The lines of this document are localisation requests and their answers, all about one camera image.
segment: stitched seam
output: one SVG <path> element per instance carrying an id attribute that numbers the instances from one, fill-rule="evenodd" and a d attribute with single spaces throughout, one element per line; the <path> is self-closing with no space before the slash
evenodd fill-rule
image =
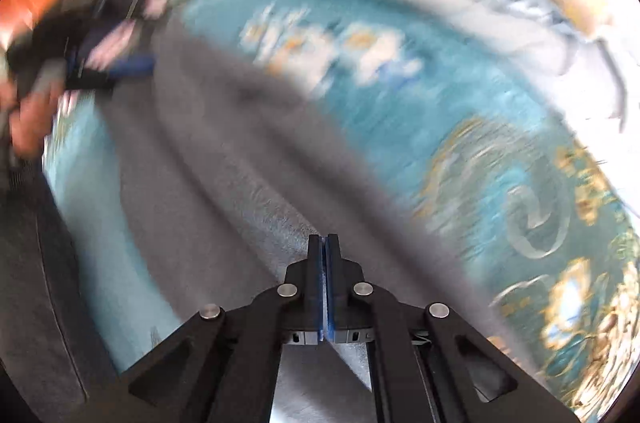
<path id="1" fill-rule="evenodd" d="M 40 230 L 39 230 L 39 226 L 38 226 L 38 216 L 35 215 L 35 221 L 36 221 L 36 238 L 38 240 L 38 250 L 40 252 L 40 262 L 42 263 L 42 274 L 44 275 L 44 282 L 47 286 L 47 297 L 49 297 L 49 303 L 51 304 L 51 311 L 53 311 L 53 318 L 56 321 L 56 327 L 58 328 L 58 332 L 60 333 L 60 337 L 62 338 L 62 342 L 65 346 L 65 351 L 66 351 L 66 355 L 69 357 L 69 361 L 71 362 L 71 366 L 73 367 L 74 373 L 76 374 L 76 380 L 78 381 L 78 385 L 80 386 L 80 389 L 82 389 L 82 395 L 84 395 L 84 400 L 87 400 L 87 392 L 84 389 L 84 385 L 82 384 L 82 381 L 80 380 L 80 374 L 78 373 L 78 367 L 76 366 L 76 362 L 73 358 L 73 356 L 71 355 L 71 353 L 69 352 L 69 346 L 68 343 L 66 342 L 66 338 L 65 338 L 65 334 L 62 331 L 62 327 L 60 326 L 60 321 L 58 320 L 58 314 L 56 313 L 56 307 L 53 304 L 53 300 L 51 298 L 51 290 L 49 287 L 49 278 L 47 277 L 47 272 L 45 270 L 45 266 L 44 266 L 44 252 L 42 251 L 42 241 L 40 240 Z"/>

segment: gray fabric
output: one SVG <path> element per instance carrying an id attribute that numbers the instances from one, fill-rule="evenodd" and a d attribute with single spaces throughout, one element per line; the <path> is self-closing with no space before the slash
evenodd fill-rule
<path id="1" fill-rule="evenodd" d="M 309 233 L 335 232 L 367 279 L 403 302 L 449 303 L 530 363 L 446 249 L 402 220 L 337 129 L 287 82 L 189 37 L 175 16 L 154 51 L 153 80 L 123 83 L 100 105 L 130 229 L 179 317 L 209 302 L 248 304 L 304 256 Z M 374 420 L 364 355 L 339 351 L 355 373 L 330 345 L 285 349 L 275 418 Z"/>
<path id="2" fill-rule="evenodd" d="M 78 265 L 36 170 L 0 205 L 0 359 L 43 423 L 64 421 L 115 371 L 78 287 Z"/>

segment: human hand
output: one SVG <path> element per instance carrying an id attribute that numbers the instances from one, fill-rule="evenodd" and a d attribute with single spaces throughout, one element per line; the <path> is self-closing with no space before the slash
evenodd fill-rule
<path id="1" fill-rule="evenodd" d="M 53 82 L 44 92 L 34 92 L 20 102 L 20 109 L 9 117 L 9 129 L 15 155 L 21 159 L 37 159 L 44 151 L 44 139 L 51 133 L 58 99 L 64 92 L 62 82 Z M 13 82 L 0 83 L 0 109 L 17 103 Z"/>

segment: silver screw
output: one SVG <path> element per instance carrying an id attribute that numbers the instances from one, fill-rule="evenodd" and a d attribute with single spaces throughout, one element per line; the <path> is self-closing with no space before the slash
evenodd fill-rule
<path id="1" fill-rule="evenodd" d="M 431 313 L 432 317 L 447 318 L 449 316 L 449 307 L 441 302 L 436 302 L 429 306 L 429 313 Z"/>
<path id="2" fill-rule="evenodd" d="M 353 286 L 353 292 L 356 295 L 366 297 L 367 295 L 371 295 L 373 293 L 373 286 L 368 282 L 358 282 Z"/>
<path id="3" fill-rule="evenodd" d="M 295 284 L 280 284 L 278 286 L 278 295 L 281 297 L 293 297 L 298 292 Z"/>
<path id="4" fill-rule="evenodd" d="M 222 310 L 217 304 L 207 304 L 206 306 L 200 308 L 200 311 L 198 311 L 198 313 L 200 313 L 200 316 L 204 318 L 204 320 L 213 320 L 215 318 L 218 318 L 221 312 Z"/>

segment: black device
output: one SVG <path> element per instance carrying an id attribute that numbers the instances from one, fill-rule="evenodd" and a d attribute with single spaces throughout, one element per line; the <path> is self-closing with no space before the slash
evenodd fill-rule
<path id="1" fill-rule="evenodd" d="M 282 346 L 323 338 L 366 343 L 379 423 L 578 422 L 450 307 L 399 303 L 337 235 L 312 235 L 283 284 L 232 311 L 205 306 L 68 423 L 267 423 Z"/>

